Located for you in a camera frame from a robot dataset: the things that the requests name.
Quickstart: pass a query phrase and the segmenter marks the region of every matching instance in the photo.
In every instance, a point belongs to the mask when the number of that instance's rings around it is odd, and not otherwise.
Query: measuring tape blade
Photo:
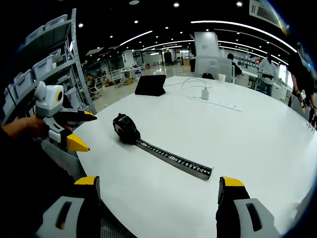
[[[162,150],[156,146],[147,143],[144,140],[138,139],[135,145],[142,150],[154,155],[155,157],[169,163],[170,165],[199,179],[208,180],[211,175],[211,168]]]

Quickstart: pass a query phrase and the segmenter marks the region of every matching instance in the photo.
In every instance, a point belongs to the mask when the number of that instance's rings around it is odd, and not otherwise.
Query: white cup
[[[226,75],[225,74],[219,74],[219,82],[224,83],[226,81]]]

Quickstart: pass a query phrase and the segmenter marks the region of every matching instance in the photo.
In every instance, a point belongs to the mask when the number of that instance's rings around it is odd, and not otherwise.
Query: person
[[[267,53],[267,57],[262,60],[259,65],[259,72],[261,74],[260,92],[264,93],[266,88],[266,93],[268,96],[272,96],[272,84],[277,79],[277,71],[275,64],[272,62],[272,55]]]
[[[1,233],[26,237],[38,230],[43,213],[61,196],[67,196],[73,177],[55,163],[33,138],[45,131],[42,118],[21,118],[0,126]],[[16,218],[19,217],[19,229]]]
[[[305,56],[302,44],[297,44],[297,52],[290,55],[287,70],[291,73],[293,81],[292,96],[288,101],[288,106],[297,111],[306,120],[311,120],[313,114],[316,113],[316,105],[314,92],[316,91],[314,80],[310,72],[310,66],[303,59]],[[302,100],[301,92],[305,91],[306,98]]]
[[[87,87],[88,88],[94,87],[95,79],[91,76],[91,74],[87,74],[87,79],[89,80],[89,83],[87,84]]]
[[[233,54],[228,54],[227,59],[232,60],[232,65],[234,66],[234,74],[235,76],[242,74],[242,70],[233,62]]]

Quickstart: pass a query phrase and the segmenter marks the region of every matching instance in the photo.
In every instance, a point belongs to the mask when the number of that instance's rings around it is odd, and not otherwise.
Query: white charger
[[[208,91],[207,87],[205,87],[202,90],[202,99],[209,100],[209,91]]]

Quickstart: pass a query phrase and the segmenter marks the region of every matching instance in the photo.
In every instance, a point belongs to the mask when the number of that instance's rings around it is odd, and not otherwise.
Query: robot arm
[[[36,114],[43,117],[43,122],[49,128],[51,140],[63,148],[74,151],[89,151],[89,147],[70,130],[65,129],[57,121],[74,124],[78,121],[96,120],[97,117],[89,112],[67,109],[62,106],[64,89],[61,85],[46,86],[39,82],[36,91]]]

